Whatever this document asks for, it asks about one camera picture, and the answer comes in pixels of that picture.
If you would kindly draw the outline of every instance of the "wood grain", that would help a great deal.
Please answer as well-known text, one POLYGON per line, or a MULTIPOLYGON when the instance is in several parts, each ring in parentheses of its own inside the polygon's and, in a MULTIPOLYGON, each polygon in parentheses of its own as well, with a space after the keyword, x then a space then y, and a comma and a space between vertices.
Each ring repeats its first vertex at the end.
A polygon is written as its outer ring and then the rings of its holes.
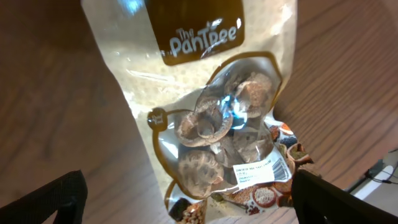
MULTIPOLYGON (((294 74, 275 113, 344 188, 398 146, 398 3, 299 0, 294 74)), ((78 1, 0 0, 0 206, 70 170, 84 223, 173 223, 78 1)), ((280 209, 214 223, 297 223, 280 209)))

